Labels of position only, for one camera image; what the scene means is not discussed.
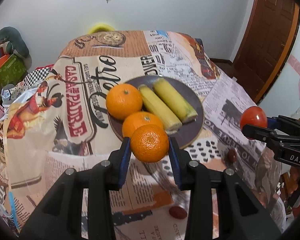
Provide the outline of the large orange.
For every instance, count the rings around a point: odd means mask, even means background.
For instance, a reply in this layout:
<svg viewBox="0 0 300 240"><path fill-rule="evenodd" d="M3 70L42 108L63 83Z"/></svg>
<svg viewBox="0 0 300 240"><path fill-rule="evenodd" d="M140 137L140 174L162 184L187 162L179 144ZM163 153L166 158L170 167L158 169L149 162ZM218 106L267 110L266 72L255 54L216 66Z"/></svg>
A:
<svg viewBox="0 0 300 240"><path fill-rule="evenodd" d="M123 137L131 137L136 129L144 125L157 125L164 128L161 120L156 115L139 111L129 115L123 121L121 129Z"/></svg>
<svg viewBox="0 0 300 240"><path fill-rule="evenodd" d="M118 120L125 120L129 115L140 111L142 105L139 90L128 83L114 86L106 96L107 111Z"/></svg>

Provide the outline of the corn cob with cut end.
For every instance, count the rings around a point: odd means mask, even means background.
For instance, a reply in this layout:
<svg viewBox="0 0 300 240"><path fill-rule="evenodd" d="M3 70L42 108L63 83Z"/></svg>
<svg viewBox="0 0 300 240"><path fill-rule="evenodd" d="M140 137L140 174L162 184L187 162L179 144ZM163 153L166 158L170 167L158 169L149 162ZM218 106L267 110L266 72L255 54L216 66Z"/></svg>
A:
<svg viewBox="0 0 300 240"><path fill-rule="evenodd" d="M153 91L183 124L191 122L198 116L196 110L164 78L158 78L153 82Z"/></svg>

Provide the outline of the grey plush pillow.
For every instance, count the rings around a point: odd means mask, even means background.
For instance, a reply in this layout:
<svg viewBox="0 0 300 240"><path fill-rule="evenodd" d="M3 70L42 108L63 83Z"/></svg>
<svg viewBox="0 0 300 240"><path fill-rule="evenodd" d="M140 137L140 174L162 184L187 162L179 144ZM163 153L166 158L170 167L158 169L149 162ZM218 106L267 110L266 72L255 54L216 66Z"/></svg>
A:
<svg viewBox="0 0 300 240"><path fill-rule="evenodd" d="M4 27L0 29L0 46L5 45L8 53L26 59L29 56L29 49L23 41L21 34L14 27Z"/></svg>

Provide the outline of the large orange front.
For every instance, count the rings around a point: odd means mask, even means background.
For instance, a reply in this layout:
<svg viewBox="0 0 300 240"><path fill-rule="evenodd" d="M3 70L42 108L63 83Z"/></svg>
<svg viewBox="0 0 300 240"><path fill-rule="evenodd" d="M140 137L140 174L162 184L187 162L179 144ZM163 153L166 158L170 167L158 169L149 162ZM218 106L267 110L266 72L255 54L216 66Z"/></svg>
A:
<svg viewBox="0 0 300 240"><path fill-rule="evenodd" d="M131 137L136 129L144 125L157 125L164 128L161 120L156 115L139 111L129 115L123 121L121 129L123 137Z"/></svg>

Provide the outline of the brown wooden door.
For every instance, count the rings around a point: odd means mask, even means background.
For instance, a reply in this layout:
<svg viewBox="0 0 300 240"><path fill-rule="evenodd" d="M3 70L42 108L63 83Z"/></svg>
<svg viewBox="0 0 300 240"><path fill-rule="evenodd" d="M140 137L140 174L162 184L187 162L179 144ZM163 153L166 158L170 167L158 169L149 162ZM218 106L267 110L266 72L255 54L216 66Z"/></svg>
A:
<svg viewBox="0 0 300 240"><path fill-rule="evenodd" d="M281 72L294 45L300 8L294 0L254 0L234 76L255 103Z"/></svg>

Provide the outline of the green cardboard box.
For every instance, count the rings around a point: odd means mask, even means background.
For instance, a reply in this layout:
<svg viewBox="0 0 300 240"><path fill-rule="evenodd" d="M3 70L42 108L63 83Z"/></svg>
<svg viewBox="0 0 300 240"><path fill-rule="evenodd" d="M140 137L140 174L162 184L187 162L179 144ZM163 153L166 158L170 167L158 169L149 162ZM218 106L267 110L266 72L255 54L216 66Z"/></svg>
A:
<svg viewBox="0 0 300 240"><path fill-rule="evenodd" d="M8 58L0 67L0 101L1 90L9 84L16 85L27 74L23 60L15 54L8 55Z"/></svg>

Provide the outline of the red tomato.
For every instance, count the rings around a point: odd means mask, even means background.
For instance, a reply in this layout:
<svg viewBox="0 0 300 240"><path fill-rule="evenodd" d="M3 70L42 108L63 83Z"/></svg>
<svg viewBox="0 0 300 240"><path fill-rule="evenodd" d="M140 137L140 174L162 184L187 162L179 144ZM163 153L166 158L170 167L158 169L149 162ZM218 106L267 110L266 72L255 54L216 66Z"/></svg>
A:
<svg viewBox="0 0 300 240"><path fill-rule="evenodd" d="M268 119L264 111L258 106L251 106L247 108L241 115L239 122L240 130L246 138L253 140L248 135L253 135L255 129L267 128Z"/></svg>

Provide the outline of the dark red jujube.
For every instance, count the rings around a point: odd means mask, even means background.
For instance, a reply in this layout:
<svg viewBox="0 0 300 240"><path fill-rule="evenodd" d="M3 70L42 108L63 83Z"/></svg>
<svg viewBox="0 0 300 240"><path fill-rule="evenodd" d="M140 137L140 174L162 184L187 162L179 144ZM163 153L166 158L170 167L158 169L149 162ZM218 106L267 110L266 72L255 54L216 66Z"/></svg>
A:
<svg viewBox="0 0 300 240"><path fill-rule="evenodd" d="M237 161L237 153L235 149L231 148L226 155L228 163L235 163Z"/></svg>

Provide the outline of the red jujube front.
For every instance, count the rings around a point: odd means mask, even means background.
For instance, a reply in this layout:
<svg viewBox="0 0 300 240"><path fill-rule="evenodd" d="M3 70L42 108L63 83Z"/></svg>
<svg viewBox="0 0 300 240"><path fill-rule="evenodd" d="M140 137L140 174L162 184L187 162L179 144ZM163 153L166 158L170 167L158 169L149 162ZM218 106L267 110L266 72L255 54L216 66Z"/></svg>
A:
<svg viewBox="0 0 300 240"><path fill-rule="evenodd" d="M175 219L185 219L187 217L187 211L180 206L172 206L169 209L169 214Z"/></svg>

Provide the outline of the white sliding wardrobe door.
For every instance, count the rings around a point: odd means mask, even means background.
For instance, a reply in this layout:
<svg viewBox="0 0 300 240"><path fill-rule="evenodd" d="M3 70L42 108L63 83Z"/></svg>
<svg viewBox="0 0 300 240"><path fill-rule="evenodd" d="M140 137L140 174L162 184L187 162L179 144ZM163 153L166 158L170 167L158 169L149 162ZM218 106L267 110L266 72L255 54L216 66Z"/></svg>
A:
<svg viewBox="0 0 300 240"><path fill-rule="evenodd" d="M300 25L285 66L259 106L268 117L291 116L300 108Z"/></svg>

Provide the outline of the small mandarin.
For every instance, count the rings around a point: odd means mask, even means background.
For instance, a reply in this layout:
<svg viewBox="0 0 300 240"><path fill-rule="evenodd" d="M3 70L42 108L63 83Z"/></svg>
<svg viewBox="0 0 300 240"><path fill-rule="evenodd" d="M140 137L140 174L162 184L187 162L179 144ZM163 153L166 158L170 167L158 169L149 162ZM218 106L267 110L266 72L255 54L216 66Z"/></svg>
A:
<svg viewBox="0 0 300 240"><path fill-rule="evenodd" d="M159 162L169 151L169 140L163 128L144 125L136 129L130 137L132 153L141 162Z"/></svg>

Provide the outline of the purple round plate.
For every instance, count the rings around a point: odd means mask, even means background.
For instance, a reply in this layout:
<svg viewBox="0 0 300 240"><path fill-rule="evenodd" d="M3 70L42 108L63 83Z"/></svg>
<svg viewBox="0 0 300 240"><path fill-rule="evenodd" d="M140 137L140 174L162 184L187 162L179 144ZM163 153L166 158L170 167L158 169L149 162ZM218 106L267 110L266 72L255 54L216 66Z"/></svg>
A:
<svg viewBox="0 0 300 240"><path fill-rule="evenodd" d="M160 77L161 76L159 75L139 76L126 81L126 83L131 84L136 88L139 85L144 84L152 89L153 82ZM172 134L172 136L176 138L179 147L184 149L192 144L201 133L204 122L204 109L202 102L195 92L186 84L170 77L163 76L163 78L167 80L198 113L198 116L195 120L183 124L183 126L176 133Z"/></svg>

